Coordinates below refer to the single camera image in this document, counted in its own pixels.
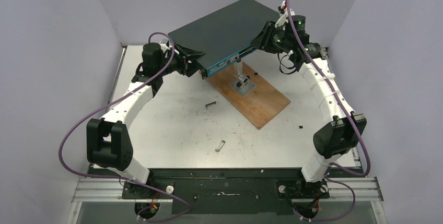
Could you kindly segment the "teal grey network switch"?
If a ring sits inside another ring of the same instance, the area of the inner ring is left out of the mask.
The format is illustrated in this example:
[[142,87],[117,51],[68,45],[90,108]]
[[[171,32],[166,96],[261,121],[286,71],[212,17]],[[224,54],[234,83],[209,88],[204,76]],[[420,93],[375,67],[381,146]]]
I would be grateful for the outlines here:
[[255,48],[251,41],[279,13],[255,0],[239,0],[168,33],[174,43],[204,51],[198,60],[203,79],[215,75]]

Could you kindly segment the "dark transceiver module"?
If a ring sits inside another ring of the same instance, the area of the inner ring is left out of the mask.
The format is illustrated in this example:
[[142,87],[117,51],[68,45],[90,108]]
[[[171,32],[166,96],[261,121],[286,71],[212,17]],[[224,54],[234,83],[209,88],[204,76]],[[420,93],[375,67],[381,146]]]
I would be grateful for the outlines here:
[[205,108],[208,109],[209,107],[214,106],[216,103],[217,103],[216,101],[208,103],[208,104],[205,105]]

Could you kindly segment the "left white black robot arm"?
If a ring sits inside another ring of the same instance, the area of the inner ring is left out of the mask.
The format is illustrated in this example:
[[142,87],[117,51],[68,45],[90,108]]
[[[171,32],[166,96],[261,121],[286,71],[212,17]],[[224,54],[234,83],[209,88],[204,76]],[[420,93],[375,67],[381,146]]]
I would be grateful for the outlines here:
[[121,177],[137,181],[137,194],[142,198],[152,197],[156,184],[149,179],[149,169],[134,158],[129,128],[144,105],[155,97],[164,76],[174,72],[192,76],[201,67],[197,59],[204,55],[203,51],[169,41],[145,44],[142,62],[137,66],[123,100],[101,118],[88,121],[87,160]]

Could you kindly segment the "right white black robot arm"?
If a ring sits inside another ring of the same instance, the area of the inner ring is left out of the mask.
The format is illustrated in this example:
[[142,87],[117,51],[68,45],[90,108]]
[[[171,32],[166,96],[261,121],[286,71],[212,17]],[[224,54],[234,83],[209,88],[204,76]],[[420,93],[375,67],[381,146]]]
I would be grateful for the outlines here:
[[355,112],[339,90],[326,49],[309,41],[306,18],[294,15],[292,20],[267,21],[251,44],[268,53],[285,53],[293,63],[292,72],[298,72],[307,82],[322,113],[325,125],[314,133],[314,152],[301,169],[303,178],[295,183],[296,192],[308,197],[316,191],[316,182],[324,179],[328,168],[357,146],[367,120]]

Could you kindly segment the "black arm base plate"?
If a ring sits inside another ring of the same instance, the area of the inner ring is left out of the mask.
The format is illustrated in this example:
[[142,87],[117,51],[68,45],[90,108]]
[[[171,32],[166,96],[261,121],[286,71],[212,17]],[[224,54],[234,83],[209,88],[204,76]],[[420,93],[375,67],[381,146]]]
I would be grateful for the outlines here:
[[290,200],[313,206],[315,199],[331,199],[326,181],[308,184],[299,168],[276,169],[154,169],[148,185],[175,195],[192,214],[292,214]]

